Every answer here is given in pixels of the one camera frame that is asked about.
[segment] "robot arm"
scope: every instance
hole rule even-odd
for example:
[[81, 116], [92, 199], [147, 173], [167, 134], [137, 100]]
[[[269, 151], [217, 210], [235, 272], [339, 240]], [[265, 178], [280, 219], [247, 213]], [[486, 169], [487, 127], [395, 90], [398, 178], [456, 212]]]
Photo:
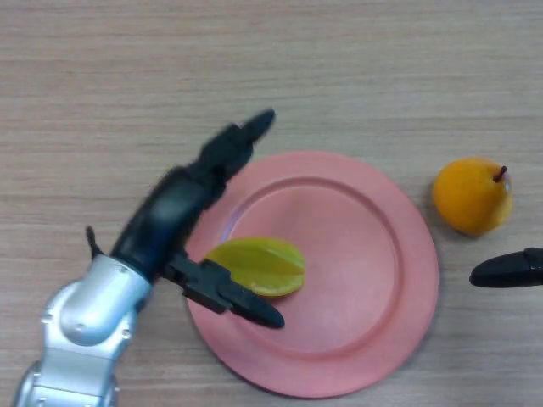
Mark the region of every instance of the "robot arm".
[[42, 357], [21, 379], [12, 407], [115, 407], [116, 362], [160, 277], [215, 312], [231, 310], [257, 323], [284, 325], [276, 309], [232, 282], [228, 270], [212, 262], [196, 264], [178, 249], [203, 211], [247, 164], [253, 144], [274, 117], [268, 110], [242, 127], [228, 126], [202, 148], [196, 161], [170, 170], [132, 216], [109, 255], [87, 229], [90, 267], [46, 305]]

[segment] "silver robot arm segment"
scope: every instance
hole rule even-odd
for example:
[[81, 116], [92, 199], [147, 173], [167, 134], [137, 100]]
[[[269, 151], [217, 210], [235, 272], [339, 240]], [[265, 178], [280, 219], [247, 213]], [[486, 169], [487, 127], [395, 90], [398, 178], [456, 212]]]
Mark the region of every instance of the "silver robot arm segment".
[[46, 305], [41, 361], [25, 373], [12, 407], [116, 407], [115, 364], [151, 290], [130, 266], [96, 256], [82, 280]]

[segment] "fruit on plate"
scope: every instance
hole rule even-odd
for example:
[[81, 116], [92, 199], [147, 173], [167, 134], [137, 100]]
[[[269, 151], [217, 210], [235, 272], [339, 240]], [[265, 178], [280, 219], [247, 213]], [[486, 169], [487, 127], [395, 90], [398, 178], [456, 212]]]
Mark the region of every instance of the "fruit on plate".
[[292, 244], [271, 237], [228, 240], [206, 256], [231, 272], [231, 278], [265, 297], [278, 297], [300, 289], [305, 281], [305, 260]]

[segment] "wood grain surface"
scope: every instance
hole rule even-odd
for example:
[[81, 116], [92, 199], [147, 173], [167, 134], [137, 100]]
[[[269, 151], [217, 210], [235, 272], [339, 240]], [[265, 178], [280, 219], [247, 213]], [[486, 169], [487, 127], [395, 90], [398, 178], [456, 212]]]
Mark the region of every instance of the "wood grain surface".
[[[239, 380], [178, 290], [159, 284], [117, 370], [120, 407], [543, 405], [543, 288], [484, 290], [481, 260], [543, 246], [541, 0], [0, 0], [0, 405], [39, 357], [39, 316], [109, 248], [140, 199], [229, 120], [272, 106], [255, 157], [376, 165], [422, 211], [441, 263], [436, 318], [379, 384], [320, 402]], [[512, 218], [477, 240], [436, 216], [446, 162], [507, 164]]]

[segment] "pear stem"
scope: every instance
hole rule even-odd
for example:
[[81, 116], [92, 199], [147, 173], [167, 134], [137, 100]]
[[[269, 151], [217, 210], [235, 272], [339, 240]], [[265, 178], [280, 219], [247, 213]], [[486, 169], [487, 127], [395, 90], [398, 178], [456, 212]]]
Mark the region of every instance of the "pear stem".
[[500, 173], [497, 176], [494, 176], [494, 178], [492, 179], [494, 180], [494, 182], [500, 182], [501, 178], [503, 178], [506, 172], [507, 172], [507, 167], [504, 165], [503, 167], [501, 167]]

